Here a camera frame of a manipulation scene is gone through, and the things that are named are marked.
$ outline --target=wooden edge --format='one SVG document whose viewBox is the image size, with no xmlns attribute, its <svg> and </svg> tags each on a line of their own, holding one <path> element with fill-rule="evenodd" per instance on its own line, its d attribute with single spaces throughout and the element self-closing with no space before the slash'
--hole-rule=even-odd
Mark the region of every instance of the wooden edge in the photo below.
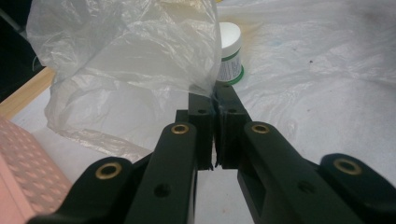
<svg viewBox="0 0 396 224">
<path fill-rule="evenodd" d="M 0 104 L 0 115 L 12 119 L 18 112 L 48 88 L 55 71 L 46 67 Z"/>
</svg>

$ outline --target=jar lid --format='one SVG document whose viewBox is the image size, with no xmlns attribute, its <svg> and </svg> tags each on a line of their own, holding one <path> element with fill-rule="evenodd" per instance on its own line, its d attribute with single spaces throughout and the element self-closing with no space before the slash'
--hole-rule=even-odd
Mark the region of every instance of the jar lid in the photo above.
<svg viewBox="0 0 396 224">
<path fill-rule="evenodd" d="M 241 30 L 231 22 L 221 22 L 221 58 L 229 57 L 235 54 L 242 45 Z"/>
</svg>

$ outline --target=brass screw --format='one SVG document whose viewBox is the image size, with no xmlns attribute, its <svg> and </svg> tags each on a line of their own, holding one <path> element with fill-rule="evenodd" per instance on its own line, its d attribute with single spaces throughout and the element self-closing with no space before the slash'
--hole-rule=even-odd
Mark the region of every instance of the brass screw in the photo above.
<svg viewBox="0 0 396 224">
<path fill-rule="evenodd" d="M 122 167 L 118 162 L 109 162 L 99 167 L 95 174 L 98 179 L 106 180 L 117 176 L 121 170 Z"/>
<path fill-rule="evenodd" d="M 262 124 L 255 124 L 251 127 L 251 130 L 255 133 L 269 133 L 270 129 Z"/>
<path fill-rule="evenodd" d="M 354 161 L 339 158 L 333 162 L 335 168 L 348 175 L 361 175 L 361 167 Z"/>
<path fill-rule="evenodd" d="M 189 126 L 185 124 L 177 124 L 172 127 L 172 133 L 183 134 L 183 133 L 187 133 L 189 129 L 190 129 Z"/>
</svg>

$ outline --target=container label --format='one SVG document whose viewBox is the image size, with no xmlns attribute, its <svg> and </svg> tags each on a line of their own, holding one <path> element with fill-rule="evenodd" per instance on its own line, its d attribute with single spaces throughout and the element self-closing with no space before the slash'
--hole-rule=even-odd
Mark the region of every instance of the container label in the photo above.
<svg viewBox="0 0 396 224">
<path fill-rule="evenodd" d="M 232 81 L 241 74 L 241 60 L 239 53 L 233 56 L 231 59 L 221 62 L 218 81 Z"/>
</svg>

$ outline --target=plastic bag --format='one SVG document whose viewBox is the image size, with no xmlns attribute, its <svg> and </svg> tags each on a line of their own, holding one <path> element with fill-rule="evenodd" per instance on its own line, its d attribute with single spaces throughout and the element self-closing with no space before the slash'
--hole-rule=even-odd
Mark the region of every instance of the plastic bag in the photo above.
<svg viewBox="0 0 396 224">
<path fill-rule="evenodd" d="M 275 125 L 303 157 L 346 153 L 396 185 L 396 2 L 224 0 L 242 30 L 250 116 Z"/>
<path fill-rule="evenodd" d="M 132 161 L 154 149 L 189 91 L 210 95 L 219 71 L 210 0 L 34 0 L 27 34 L 57 71 L 48 126 Z"/>
</svg>

